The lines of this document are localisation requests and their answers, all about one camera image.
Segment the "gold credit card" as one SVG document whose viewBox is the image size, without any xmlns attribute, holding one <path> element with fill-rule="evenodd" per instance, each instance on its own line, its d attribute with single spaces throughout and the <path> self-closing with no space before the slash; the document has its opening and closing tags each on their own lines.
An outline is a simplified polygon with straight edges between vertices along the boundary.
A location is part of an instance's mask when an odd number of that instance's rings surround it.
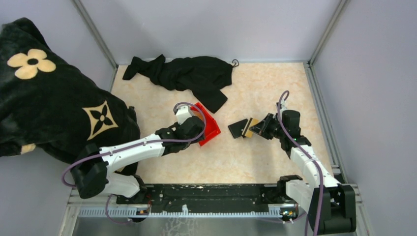
<svg viewBox="0 0 417 236">
<path fill-rule="evenodd" d="M 253 127 L 254 125 L 256 125 L 257 123 L 259 123 L 259 120 L 258 119 L 255 119 L 255 118 L 250 118 L 248 121 L 247 121 L 247 123 L 246 123 L 246 125 L 245 125 L 245 127 L 243 128 L 243 130 L 242 130 L 242 136 L 244 137 L 244 138 L 251 138 L 252 137 L 252 135 L 253 135 L 253 132 L 251 131 L 251 127 Z"/>
</svg>

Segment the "red plastic bin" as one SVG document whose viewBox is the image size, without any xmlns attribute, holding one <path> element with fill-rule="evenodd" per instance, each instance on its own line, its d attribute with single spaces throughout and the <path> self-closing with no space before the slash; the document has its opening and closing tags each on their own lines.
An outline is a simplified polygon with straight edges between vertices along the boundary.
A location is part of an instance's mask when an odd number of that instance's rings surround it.
<svg viewBox="0 0 417 236">
<path fill-rule="evenodd" d="M 216 122 L 216 120 L 212 117 L 212 115 L 204 108 L 204 106 L 197 102 L 194 104 L 195 107 L 199 108 L 204 117 L 206 118 L 206 127 L 204 132 L 204 139 L 199 141 L 199 145 L 202 147 L 215 138 L 217 135 L 221 133 L 221 130 Z"/>
</svg>

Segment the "black leather card holder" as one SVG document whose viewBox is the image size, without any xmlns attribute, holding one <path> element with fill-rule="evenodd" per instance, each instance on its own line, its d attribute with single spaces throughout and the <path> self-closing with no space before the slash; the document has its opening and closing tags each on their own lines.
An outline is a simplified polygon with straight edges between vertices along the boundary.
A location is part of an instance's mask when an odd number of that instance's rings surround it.
<svg viewBox="0 0 417 236">
<path fill-rule="evenodd" d="M 248 122 L 248 119 L 245 118 L 243 120 L 240 120 L 240 121 L 237 121 L 235 123 L 228 125 L 228 129 L 234 139 L 242 136 L 242 133 L 245 129 L 247 122 Z"/>
</svg>

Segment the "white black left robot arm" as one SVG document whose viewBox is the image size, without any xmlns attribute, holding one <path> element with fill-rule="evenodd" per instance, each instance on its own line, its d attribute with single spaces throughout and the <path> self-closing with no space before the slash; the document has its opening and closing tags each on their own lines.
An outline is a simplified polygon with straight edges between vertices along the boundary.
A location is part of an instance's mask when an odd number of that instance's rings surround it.
<svg viewBox="0 0 417 236">
<path fill-rule="evenodd" d="M 137 175 L 122 175 L 118 169 L 139 161 L 178 153 L 204 137 L 206 121 L 198 116 L 176 122 L 168 128 L 129 143 L 111 147 L 89 144 L 70 166 L 80 198 L 99 194 L 124 196 L 140 204 L 148 196 L 146 185 Z"/>
</svg>

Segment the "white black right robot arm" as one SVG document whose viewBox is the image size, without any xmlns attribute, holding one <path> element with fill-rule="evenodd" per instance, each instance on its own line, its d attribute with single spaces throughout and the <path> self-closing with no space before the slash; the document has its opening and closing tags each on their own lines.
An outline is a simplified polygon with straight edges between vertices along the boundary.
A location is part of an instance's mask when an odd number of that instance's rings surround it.
<svg viewBox="0 0 417 236">
<path fill-rule="evenodd" d="M 315 236 L 355 232 L 357 228 L 356 195 L 350 185 L 343 185 L 317 158 L 310 141 L 301 134 L 300 112 L 284 110 L 271 113 L 249 130 L 267 140 L 277 138 L 288 158 L 303 177 L 283 176 L 277 197 L 291 200 L 307 213 Z"/>
</svg>

